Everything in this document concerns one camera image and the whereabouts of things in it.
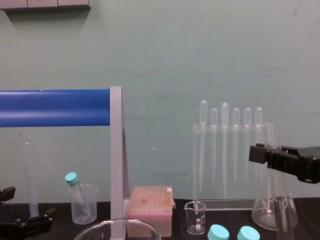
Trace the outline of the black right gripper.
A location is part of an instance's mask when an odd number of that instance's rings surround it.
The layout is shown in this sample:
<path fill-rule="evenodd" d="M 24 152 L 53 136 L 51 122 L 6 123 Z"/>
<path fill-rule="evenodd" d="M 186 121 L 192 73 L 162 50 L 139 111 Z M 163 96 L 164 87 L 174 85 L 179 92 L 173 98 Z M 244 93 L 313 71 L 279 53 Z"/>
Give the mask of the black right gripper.
<path fill-rule="evenodd" d="M 320 147 L 281 146 L 267 148 L 265 144 L 251 145 L 248 160 L 293 176 L 301 182 L 318 184 L 320 182 Z"/>

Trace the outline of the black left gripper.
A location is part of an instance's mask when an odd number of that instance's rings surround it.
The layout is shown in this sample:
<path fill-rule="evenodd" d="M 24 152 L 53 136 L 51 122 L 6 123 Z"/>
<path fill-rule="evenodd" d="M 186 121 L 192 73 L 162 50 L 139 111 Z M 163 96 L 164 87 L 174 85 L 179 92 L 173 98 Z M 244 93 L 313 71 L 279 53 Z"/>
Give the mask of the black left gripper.
<path fill-rule="evenodd" d="M 13 186 L 0 191 L 0 206 L 14 198 L 16 188 Z M 51 207 L 43 214 L 28 218 L 17 218 L 13 223 L 0 224 L 1 240 L 25 240 L 27 237 L 46 233 L 51 230 L 56 209 Z"/>

